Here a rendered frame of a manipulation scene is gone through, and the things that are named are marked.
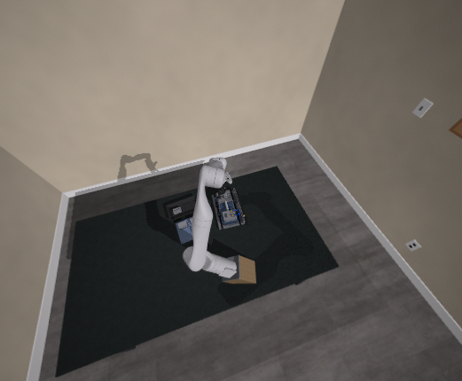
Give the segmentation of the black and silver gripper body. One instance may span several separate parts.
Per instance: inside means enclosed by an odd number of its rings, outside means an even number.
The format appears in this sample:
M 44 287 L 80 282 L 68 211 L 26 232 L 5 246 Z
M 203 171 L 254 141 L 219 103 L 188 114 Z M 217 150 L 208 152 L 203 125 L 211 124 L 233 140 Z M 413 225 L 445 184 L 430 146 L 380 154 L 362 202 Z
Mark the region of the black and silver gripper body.
M 231 176 L 230 176 L 230 173 L 229 173 L 229 172 L 225 173 L 223 186 L 222 186 L 221 188 L 217 189 L 219 195 L 223 195 L 223 194 L 225 193 L 225 192 L 224 192 L 224 187 L 225 187 L 225 185 L 226 185 L 225 182 L 227 182 L 227 183 L 229 183 L 229 184 L 232 183 L 232 179 L 231 179 Z

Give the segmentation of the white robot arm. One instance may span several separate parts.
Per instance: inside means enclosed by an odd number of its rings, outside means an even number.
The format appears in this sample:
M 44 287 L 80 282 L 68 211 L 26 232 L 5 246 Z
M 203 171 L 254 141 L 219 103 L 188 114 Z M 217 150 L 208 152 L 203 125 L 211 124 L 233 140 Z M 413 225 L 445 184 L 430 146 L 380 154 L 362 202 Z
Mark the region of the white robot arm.
M 205 186 L 221 188 L 224 182 L 226 165 L 225 158 L 211 158 L 209 166 L 204 165 L 200 170 L 197 199 L 192 217 L 193 246 L 184 250 L 183 259 L 191 271 L 197 272 L 203 269 L 219 276 L 231 278 L 237 273 L 235 261 L 207 251 L 213 212 L 208 203 Z

